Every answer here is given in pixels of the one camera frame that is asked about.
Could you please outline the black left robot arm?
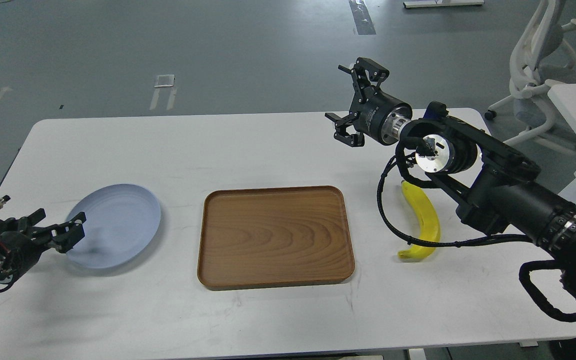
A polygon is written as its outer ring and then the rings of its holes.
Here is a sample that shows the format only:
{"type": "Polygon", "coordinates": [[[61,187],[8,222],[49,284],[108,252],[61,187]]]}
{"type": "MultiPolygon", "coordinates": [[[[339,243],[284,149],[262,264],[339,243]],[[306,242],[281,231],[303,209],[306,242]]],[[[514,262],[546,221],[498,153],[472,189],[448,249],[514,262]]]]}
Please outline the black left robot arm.
{"type": "MultiPolygon", "coordinates": [[[[0,210],[9,200],[7,194],[0,197],[0,210]]],[[[45,210],[39,208],[20,218],[0,219],[0,293],[11,289],[48,249],[64,254],[85,237],[85,212],[61,224],[39,227],[45,217],[45,210]]]]}

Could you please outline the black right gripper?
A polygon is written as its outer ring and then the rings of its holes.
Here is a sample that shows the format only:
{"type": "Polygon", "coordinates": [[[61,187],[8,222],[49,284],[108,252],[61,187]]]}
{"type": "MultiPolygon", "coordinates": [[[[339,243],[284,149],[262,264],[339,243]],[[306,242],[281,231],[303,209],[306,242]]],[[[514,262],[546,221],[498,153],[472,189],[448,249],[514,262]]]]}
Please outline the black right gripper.
{"type": "Polygon", "coordinates": [[[380,93],[390,70],[367,57],[358,57],[352,67],[339,64],[338,70],[352,77],[355,96],[347,116],[325,112],[325,117],[334,124],[334,139],[352,148],[363,147],[365,135],[384,146],[395,144],[399,128],[412,119],[413,109],[405,101],[380,93]],[[357,132],[350,134],[350,126],[357,132]]]}

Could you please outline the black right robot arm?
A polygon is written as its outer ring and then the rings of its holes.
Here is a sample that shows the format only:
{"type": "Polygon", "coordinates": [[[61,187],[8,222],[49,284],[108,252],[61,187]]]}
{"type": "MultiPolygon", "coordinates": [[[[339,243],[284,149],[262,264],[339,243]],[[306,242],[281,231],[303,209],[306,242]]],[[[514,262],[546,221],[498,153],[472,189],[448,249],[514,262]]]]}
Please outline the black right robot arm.
{"type": "Polygon", "coordinates": [[[576,204],[536,182],[540,167],[523,153],[450,115],[432,101],[415,118],[411,106],[382,91],[388,69],[359,57],[350,75],[354,96],[348,113],[327,112],[334,139],[352,148],[365,136],[394,145],[378,181],[376,203],[382,221],[407,244],[428,248],[474,248],[524,242],[546,251],[549,260],[519,268],[518,278],[535,305],[560,322],[576,322],[576,204]],[[460,221],[483,237],[434,243],[395,228],[383,208],[383,188],[391,170],[423,189],[441,189],[457,203],[460,221]]]}

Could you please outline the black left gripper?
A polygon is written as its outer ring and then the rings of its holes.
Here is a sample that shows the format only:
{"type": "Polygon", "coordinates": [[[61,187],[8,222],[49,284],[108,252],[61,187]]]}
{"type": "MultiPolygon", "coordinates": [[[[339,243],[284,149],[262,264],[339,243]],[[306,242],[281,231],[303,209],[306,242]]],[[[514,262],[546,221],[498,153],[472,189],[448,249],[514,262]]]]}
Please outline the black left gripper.
{"type": "Polygon", "coordinates": [[[39,240],[37,224],[46,218],[44,208],[20,218],[0,219],[0,281],[17,281],[39,262],[44,247],[68,253],[86,236],[85,212],[62,224],[51,225],[39,240]]]}

